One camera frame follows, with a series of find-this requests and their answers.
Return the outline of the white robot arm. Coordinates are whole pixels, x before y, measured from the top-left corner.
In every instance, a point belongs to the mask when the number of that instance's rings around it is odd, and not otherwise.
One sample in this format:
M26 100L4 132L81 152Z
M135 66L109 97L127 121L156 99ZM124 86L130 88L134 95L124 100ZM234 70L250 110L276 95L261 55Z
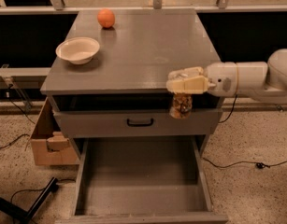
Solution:
M176 70L169 73L166 88L175 94L238 95L261 103L285 105L287 49L273 52L266 62L217 62L206 68Z

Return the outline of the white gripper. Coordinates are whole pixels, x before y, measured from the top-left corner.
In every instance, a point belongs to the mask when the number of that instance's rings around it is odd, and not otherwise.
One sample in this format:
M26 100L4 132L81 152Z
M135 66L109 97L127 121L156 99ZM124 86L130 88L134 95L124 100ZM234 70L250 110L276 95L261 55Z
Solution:
M202 94L232 97L237 91L237 66L234 63L213 63L206 67L205 76L200 66L172 71L166 88L175 94Z

